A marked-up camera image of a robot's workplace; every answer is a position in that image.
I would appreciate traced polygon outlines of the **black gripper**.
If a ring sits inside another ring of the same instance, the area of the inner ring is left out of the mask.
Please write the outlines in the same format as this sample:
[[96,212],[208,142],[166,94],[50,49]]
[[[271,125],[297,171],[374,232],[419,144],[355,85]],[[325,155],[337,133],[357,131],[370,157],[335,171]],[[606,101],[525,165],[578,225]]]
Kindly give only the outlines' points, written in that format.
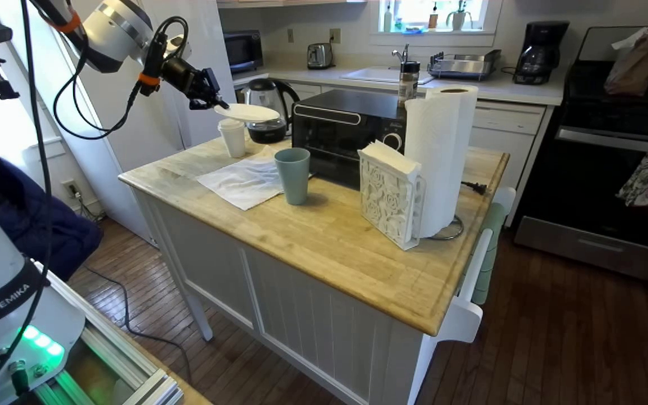
[[189,98],[192,110],[210,110],[221,105],[221,85],[211,67],[195,70],[182,56],[166,53],[161,42],[154,42],[144,56],[144,70],[140,72],[140,93],[152,94],[161,89],[161,81],[166,81]]

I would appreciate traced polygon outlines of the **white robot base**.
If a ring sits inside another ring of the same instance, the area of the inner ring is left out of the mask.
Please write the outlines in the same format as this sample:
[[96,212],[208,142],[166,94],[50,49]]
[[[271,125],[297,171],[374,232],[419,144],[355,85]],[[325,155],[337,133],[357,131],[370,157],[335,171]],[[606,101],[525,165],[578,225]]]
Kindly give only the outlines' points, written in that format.
[[84,314],[0,228],[0,405],[64,372],[84,333]]

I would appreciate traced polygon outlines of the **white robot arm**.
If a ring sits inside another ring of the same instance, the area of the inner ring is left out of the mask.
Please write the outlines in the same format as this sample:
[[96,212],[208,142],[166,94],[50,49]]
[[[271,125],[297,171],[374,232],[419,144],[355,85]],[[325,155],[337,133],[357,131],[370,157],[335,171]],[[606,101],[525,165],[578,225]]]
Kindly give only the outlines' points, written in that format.
[[189,98],[192,110],[225,107],[213,70],[184,58],[189,23],[182,15],[154,24],[132,0],[102,0],[89,18],[75,12],[73,0],[29,3],[94,70],[118,72],[126,58],[135,58],[143,66],[135,94],[148,96],[166,81]]

